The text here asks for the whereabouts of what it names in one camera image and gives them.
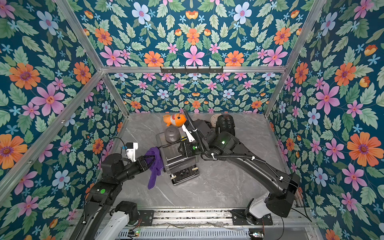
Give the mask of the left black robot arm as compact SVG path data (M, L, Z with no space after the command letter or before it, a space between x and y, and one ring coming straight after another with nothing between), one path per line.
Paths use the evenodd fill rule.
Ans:
M129 223L135 224L139 220L137 204L122 201L115 207L112 217L101 233L97 234L101 223L122 191L123 183L148 170L154 161L155 155L140 156L135 162L130 162L121 154L107 156L101 164L102 178L86 197L83 215L70 239L114 240L125 226Z

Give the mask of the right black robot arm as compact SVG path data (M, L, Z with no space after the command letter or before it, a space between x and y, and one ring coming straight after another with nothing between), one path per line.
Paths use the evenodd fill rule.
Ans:
M286 174L252 153L236 136L235 123L230 115L221 115L215 129L206 121L187 118L182 126L188 144L184 156L200 156L205 161L227 161L247 172L261 183L267 193L250 201L245 214L248 218L261 219L273 213L286 218L299 188L299 176Z

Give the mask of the grey water tank lid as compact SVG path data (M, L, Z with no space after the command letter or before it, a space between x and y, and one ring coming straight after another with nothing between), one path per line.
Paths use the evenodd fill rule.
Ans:
M166 128L166 130L164 131L164 135L165 135L165 140L168 143L175 143L181 138L179 128L173 125Z

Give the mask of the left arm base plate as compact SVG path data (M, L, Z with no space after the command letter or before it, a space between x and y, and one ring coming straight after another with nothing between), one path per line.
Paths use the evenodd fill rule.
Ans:
M118 211L111 217L113 224L126 223L125 227L148 227L152 226L154 220L154 210L138 210L137 217L129 217L124 212Z

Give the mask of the purple cleaning cloth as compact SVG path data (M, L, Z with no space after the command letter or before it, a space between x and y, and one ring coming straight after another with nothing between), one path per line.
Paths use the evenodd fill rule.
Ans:
M150 148L144 155L147 165L151 171L151 176L148 183L148 189L155 187L157 177L162 174L164 169L163 159L158 147Z

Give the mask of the black capsule coffee machine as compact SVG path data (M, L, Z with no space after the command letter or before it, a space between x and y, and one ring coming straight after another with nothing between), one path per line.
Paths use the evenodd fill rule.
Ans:
M220 134L222 132L227 132L236 135L235 133L235 122L234 118L231 115L220 115L218 116L216 122L216 133Z

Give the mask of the orange plush fish toy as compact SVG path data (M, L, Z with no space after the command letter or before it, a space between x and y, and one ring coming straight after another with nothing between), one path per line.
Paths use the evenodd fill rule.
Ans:
M166 123L167 127L175 126L180 128L187 121L187 118L184 114L174 114L174 115L164 115L163 121Z

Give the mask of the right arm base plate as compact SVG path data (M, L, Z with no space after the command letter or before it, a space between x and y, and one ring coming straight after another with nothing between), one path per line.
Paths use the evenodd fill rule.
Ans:
M246 209L230 210L234 226L272 226L273 220L270 214L263 216L261 219L247 213Z

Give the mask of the round beige coaster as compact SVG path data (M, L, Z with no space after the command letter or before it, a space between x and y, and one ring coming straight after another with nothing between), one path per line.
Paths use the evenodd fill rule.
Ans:
M212 128L216 128L216 125L217 125L217 122L218 122L218 118L221 116L222 114L214 114L211 116L210 118L210 123L211 123L211 126Z

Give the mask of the aluminium front rail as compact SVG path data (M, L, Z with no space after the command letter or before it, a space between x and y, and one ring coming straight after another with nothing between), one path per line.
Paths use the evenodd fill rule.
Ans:
M272 226L234 226L230 210L243 208L166 208L139 207L138 210L154 210L152 226L148 228L221 228L221 229L317 229L319 226L314 218L305 213L304 208L292 209L289 216L282 218L276 214L272 216Z

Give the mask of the black hook rail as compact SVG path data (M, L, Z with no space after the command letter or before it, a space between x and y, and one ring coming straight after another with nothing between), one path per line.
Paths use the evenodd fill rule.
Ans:
M160 67L163 74L221 74L223 67Z

